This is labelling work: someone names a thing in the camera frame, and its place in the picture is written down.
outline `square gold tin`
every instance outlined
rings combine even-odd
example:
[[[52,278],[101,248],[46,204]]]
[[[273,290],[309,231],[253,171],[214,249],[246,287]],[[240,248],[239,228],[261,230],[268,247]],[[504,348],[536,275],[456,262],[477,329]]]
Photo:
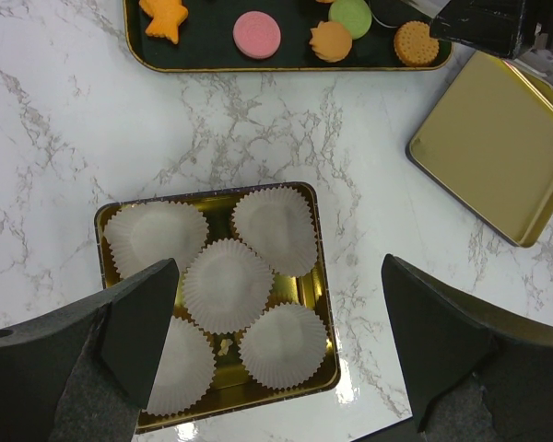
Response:
[[[408,157],[510,243],[536,243],[553,214],[553,91],[476,53]]]
[[[327,391],[335,387],[338,383],[340,379],[340,362],[335,346],[334,323],[325,274],[324,249],[317,196],[313,187],[307,183],[289,182],[104,205],[99,209],[94,218],[102,284],[106,288],[120,281],[119,274],[116,272],[112,261],[111,249],[102,232],[112,216],[123,207],[134,204],[145,204],[153,201],[172,201],[192,204],[202,211],[206,217],[210,232],[207,244],[210,244],[218,239],[232,238],[232,228],[230,226],[231,212],[241,197],[250,192],[275,187],[289,187],[295,189],[308,201],[312,213],[313,226],[318,238],[318,262],[310,273],[301,278],[291,278],[278,274],[275,278],[275,283],[266,309],[281,302],[294,302],[313,309],[324,322],[328,334],[327,351],[324,362],[312,378],[299,385],[297,388],[286,391],[275,391],[265,388],[254,381],[241,364],[238,353],[241,331],[219,335],[206,333],[207,339],[213,344],[215,354],[221,349],[224,340],[231,340],[234,342],[234,344],[229,347],[226,355],[217,357],[217,372],[213,384],[211,385],[211,390],[201,401],[197,402],[193,407],[183,413],[161,417],[142,412],[137,424],[137,433],[145,433],[166,426],[191,422],[196,419],[229,413],[273,401],[282,401],[284,399],[292,399],[320,391]],[[188,312],[182,305],[182,297],[179,296],[181,290],[180,285],[178,290],[179,293],[177,293],[176,304],[174,305],[174,316],[191,320]]]

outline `paper cup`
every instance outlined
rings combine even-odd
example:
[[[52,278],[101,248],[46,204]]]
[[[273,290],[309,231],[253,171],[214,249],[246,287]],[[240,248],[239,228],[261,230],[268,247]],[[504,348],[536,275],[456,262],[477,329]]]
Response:
[[[317,261],[310,207],[293,189],[250,193],[233,210],[233,223],[241,240],[278,273],[303,276]]]
[[[327,333],[308,308],[283,304],[268,310],[243,335],[241,361],[262,385],[289,389],[315,374],[325,357]]]
[[[273,290],[270,292],[270,296],[268,297],[268,301],[266,302],[265,309],[274,308],[281,304],[294,303],[294,302],[295,301],[290,299],[286,293]]]
[[[183,272],[205,246],[207,234],[205,217],[196,207],[169,202],[125,207],[104,228],[123,279],[168,258]]]
[[[222,239],[204,249],[184,276],[184,305],[208,332],[229,333],[259,318],[274,276],[241,242]]]
[[[214,373],[213,349],[203,332],[172,318],[146,412],[165,416],[186,410],[205,395]]]

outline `marble surface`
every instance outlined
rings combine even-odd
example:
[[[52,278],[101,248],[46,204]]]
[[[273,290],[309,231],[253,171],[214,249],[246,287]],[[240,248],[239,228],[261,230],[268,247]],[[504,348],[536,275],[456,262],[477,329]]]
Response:
[[[343,369],[330,392],[134,442],[340,442],[409,416],[386,253],[553,325],[553,219],[513,248],[404,156],[467,51],[427,73],[163,75],[127,51],[122,17],[118,0],[0,1],[0,327],[100,289],[103,204],[305,180]]]

